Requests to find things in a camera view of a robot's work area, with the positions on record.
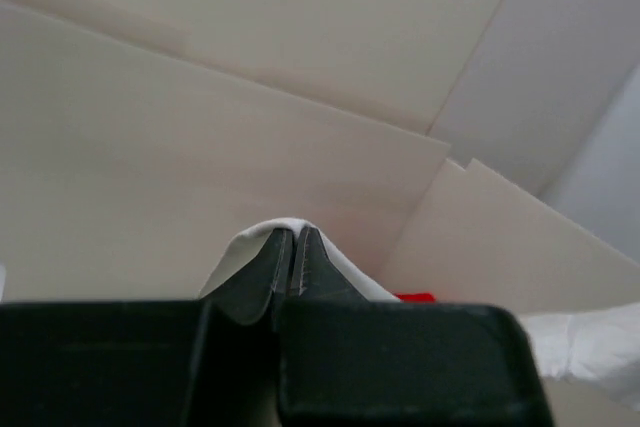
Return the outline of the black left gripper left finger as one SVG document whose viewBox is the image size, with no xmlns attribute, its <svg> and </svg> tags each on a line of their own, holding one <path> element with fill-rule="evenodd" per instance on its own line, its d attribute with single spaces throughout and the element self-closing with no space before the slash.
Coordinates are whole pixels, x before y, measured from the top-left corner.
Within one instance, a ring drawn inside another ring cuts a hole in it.
<svg viewBox="0 0 640 427">
<path fill-rule="evenodd" d="M 293 233 L 267 229 L 236 236 L 200 291 L 238 325 L 254 325 L 268 311 L 278 280 L 286 277 L 293 252 Z"/>
</svg>

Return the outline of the white t shirt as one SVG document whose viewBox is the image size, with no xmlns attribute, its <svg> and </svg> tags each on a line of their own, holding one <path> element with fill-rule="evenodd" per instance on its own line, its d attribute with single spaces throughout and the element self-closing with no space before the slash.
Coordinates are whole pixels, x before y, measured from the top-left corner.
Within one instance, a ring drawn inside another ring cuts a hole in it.
<svg viewBox="0 0 640 427">
<path fill-rule="evenodd" d="M 283 229 L 295 240 L 305 229 L 320 236 L 321 258 L 367 300 L 398 297 L 362 272 L 313 223 L 275 218 L 233 237 L 202 287 L 202 296 L 229 280 L 253 260 L 270 234 Z M 639 305 L 600 310 L 524 315 L 518 318 L 532 342 L 538 372 L 545 380 L 588 385 L 612 401 L 639 410 Z"/>
</svg>

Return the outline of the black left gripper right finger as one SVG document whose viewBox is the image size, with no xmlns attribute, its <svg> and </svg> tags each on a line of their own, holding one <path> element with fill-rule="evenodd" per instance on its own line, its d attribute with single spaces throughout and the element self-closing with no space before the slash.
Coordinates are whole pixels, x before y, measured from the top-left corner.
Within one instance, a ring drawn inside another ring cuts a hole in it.
<svg viewBox="0 0 640 427">
<path fill-rule="evenodd" d="M 365 302 L 365 297 L 329 259 L 320 231 L 304 227 L 296 241 L 289 298 L 329 302 Z"/>
</svg>

